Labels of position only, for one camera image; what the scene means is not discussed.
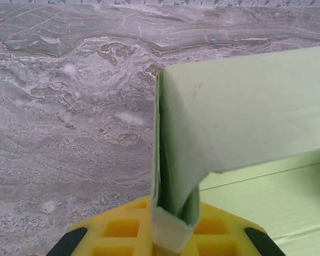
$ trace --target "marble veining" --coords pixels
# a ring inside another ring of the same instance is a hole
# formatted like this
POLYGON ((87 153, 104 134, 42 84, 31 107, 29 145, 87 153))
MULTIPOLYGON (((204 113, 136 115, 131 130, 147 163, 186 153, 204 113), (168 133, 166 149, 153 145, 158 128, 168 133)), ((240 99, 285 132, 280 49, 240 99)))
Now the marble veining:
POLYGON ((0 255, 150 193, 157 70, 318 45, 315 8, 0 4, 0 255))
POLYGON ((103 5, 189 5, 189 6, 256 6, 320 7, 320 0, 0 0, 9 4, 103 4, 103 5))

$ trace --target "light green paper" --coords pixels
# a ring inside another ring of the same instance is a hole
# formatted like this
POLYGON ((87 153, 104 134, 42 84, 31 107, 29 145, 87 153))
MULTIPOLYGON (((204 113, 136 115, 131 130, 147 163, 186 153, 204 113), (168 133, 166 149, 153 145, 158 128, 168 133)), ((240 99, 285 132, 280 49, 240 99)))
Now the light green paper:
POLYGON ((320 163, 320 150, 280 159, 269 163, 248 166, 231 172, 210 173, 199 184, 199 188, 200 191, 202 191, 209 188, 249 180, 277 172, 284 172, 287 170, 296 169, 317 163, 320 163))
POLYGON ((201 200, 261 225, 287 256, 320 255, 320 163, 206 189, 201 200))
POLYGON ((155 243, 185 246, 199 218, 198 184, 210 172, 320 160, 320 47, 173 65, 157 82, 155 243), (166 221, 185 235, 159 231, 166 221))

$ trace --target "gray marble surface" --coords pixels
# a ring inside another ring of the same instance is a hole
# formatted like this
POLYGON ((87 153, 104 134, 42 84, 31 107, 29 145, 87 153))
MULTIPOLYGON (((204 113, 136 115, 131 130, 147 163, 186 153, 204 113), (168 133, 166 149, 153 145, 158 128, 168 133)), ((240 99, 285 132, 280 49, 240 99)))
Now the gray marble surface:
POLYGON ((0 0, 0 3, 320 7, 320 0, 0 0))
POLYGON ((320 9, 0 4, 0 255, 150 193, 160 68, 317 45, 320 9))

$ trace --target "yellow plastic base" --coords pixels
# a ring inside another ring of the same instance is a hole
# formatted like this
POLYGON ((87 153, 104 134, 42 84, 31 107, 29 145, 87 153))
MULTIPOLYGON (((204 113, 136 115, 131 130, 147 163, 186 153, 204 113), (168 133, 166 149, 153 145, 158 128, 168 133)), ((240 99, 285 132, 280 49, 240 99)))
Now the yellow plastic base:
MULTIPOLYGON (((201 205, 201 219, 180 256, 261 256, 244 232, 260 226, 201 205)), ((71 256, 156 256, 151 237, 150 196, 145 196, 73 226, 86 235, 71 256)))

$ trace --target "cardboard sheet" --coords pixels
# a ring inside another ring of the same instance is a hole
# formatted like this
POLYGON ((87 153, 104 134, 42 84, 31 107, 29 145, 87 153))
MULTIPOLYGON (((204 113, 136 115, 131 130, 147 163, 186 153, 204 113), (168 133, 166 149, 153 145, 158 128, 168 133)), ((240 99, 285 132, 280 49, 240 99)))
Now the cardboard sheet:
POLYGON ((183 249, 210 172, 226 178, 210 176, 203 188, 320 162, 320 47, 173 65, 157 82, 158 245, 183 249))
POLYGON ((261 225, 287 256, 320 255, 320 164, 206 189, 201 200, 261 225))

